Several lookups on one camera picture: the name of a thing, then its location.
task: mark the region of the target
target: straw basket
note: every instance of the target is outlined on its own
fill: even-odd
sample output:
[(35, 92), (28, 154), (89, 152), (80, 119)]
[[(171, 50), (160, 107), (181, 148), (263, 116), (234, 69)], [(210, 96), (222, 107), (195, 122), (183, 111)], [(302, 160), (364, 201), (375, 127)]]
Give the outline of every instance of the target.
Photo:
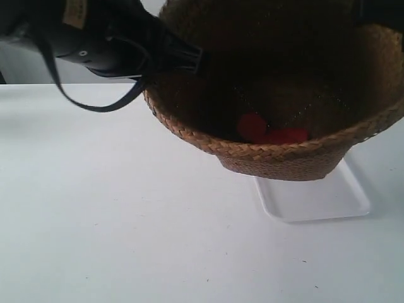
[[(145, 92), (175, 135), (243, 174), (324, 178), (355, 144), (404, 115), (402, 36), (357, 28), (352, 0), (171, 0), (161, 19), (212, 52), (206, 76), (161, 74)], [(305, 128), (291, 145), (246, 143), (243, 113)]]

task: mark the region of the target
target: white table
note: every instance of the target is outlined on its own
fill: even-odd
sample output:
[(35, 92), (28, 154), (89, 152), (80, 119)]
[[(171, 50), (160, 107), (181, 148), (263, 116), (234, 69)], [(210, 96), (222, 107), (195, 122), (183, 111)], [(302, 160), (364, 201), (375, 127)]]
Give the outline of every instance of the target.
[(53, 86), (2, 86), (0, 302), (403, 302), (404, 123), (351, 157), (373, 214), (288, 225), (141, 98), (94, 114)]

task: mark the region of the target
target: clear plastic tray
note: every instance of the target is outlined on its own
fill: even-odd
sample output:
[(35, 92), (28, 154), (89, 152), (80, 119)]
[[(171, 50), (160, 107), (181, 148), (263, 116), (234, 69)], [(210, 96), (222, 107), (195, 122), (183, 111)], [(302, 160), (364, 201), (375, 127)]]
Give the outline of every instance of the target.
[(257, 178), (256, 183), (267, 214), (283, 222), (359, 217), (371, 210), (369, 198), (345, 160), (323, 180)]

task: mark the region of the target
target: label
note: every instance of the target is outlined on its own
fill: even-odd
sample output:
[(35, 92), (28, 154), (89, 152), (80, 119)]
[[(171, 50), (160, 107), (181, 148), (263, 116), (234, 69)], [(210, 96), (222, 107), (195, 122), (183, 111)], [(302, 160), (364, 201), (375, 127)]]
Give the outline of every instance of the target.
[(88, 0), (66, 0), (63, 23), (82, 30), (86, 23)]

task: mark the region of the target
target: black strap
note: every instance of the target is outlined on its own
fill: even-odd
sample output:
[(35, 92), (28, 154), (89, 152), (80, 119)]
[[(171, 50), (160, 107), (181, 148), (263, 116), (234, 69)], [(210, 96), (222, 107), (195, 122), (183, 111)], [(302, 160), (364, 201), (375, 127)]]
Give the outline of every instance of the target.
[(32, 34), (33, 41), (37, 45), (38, 50), (40, 51), (40, 53), (42, 54), (42, 57), (44, 58), (44, 61), (47, 66), (47, 69), (49, 70), (50, 76), (52, 77), (52, 79), (55, 82), (59, 91), (71, 103), (77, 105), (78, 107), (81, 107), (82, 109), (90, 110), (92, 112), (113, 112), (115, 110), (121, 109), (121, 108), (127, 106), (128, 104), (130, 104), (146, 88), (145, 79), (140, 78), (136, 82), (136, 84), (130, 89), (130, 91), (128, 91), (125, 96), (123, 96), (121, 99), (119, 99), (114, 104), (97, 107), (97, 106), (85, 105), (85, 104), (79, 103), (79, 102), (73, 100), (72, 98), (70, 98), (69, 95), (64, 91), (64, 89), (62, 87), (61, 79), (59, 76), (59, 72), (57, 70), (56, 60), (55, 60), (51, 45), (48, 43), (48, 41), (46, 41), (46, 39), (42, 36), (42, 34), (39, 31), (37, 31), (36, 28), (32, 27), (31, 34)]

